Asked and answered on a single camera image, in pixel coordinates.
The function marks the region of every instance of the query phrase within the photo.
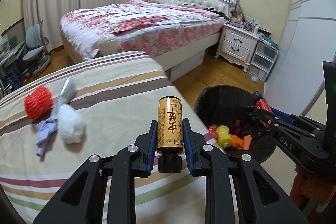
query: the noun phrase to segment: bed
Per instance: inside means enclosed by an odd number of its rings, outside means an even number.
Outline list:
[[[65,15],[60,28],[67,54],[80,63],[116,52],[142,50],[166,71],[219,41],[225,20],[199,8],[214,7],[230,15],[230,0],[149,1],[153,3],[131,0],[125,5]],[[123,21],[115,24],[121,14]]]
[[[85,137],[79,144],[65,144],[55,132],[44,158],[40,158],[35,155],[36,121],[26,116],[24,98],[45,85],[55,99],[69,76],[78,90],[71,105],[86,121]],[[192,129],[204,134],[208,143],[215,143],[162,67],[140,51],[73,65],[3,98],[0,101],[0,184],[18,213],[27,223],[32,223],[53,194],[90,155],[115,155],[133,144],[138,135],[147,133],[151,121],[157,119],[159,99],[167,95],[179,97],[183,115],[189,118]],[[182,159],[181,173],[163,174],[157,172],[156,155],[152,175],[148,179],[136,178],[138,224],[148,223],[149,219],[153,224],[162,223],[163,219],[166,223],[204,223],[205,177],[189,175],[184,155]],[[106,215],[105,209],[103,223],[106,223]],[[181,219],[181,215],[188,215],[188,220]]]

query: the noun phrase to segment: white plush toy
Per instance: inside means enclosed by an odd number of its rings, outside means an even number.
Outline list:
[[[57,130],[65,143],[79,143],[85,124],[75,109],[67,104],[61,105],[57,120]]]

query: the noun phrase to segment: robotic arm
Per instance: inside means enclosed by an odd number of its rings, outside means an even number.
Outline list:
[[[320,174],[336,184],[336,64],[323,62],[323,69],[326,125],[292,114],[282,119],[263,109],[257,110],[257,116],[271,125],[270,134],[277,146],[306,174]]]

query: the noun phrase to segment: desk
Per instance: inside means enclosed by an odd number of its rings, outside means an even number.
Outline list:
[[[5,91],[4,84],[2,82],[2,79],[5,76],[4,67],[5,68],[8,67],[9,65],[11,65],[13,62],[15,62],[19,58],[19,56],[21,55],[22,51],[25,48],[24,45],[25,45],[25,42],[23,41],[23,42],[17,44],[10,51],[6,52],[3,55],[0,55],[0,58],[4,57],[4,59],[0,61],[0,85],[3,89],[4,95],[7,95],[7,93]]]

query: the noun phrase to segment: orange toy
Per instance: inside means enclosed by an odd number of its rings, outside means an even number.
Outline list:
[[[246,135],[243,138],[243,150],[249,150],[252,142],[252,136],[251,135]]]
[[[32,120],[38,119],[53,106],[51,92],[45,86],[40,86],[25,98],[24,104],[28,117]]]
[[[243,145],[244,145],[243,140],[240,139],[240,138],[238,138],[236,135],[229,134],[229,136],[232,139],[232,145],[231,145],[231,147],[233,147],[234,149],[237,149],[237,150],[242,150],[243,149]]]

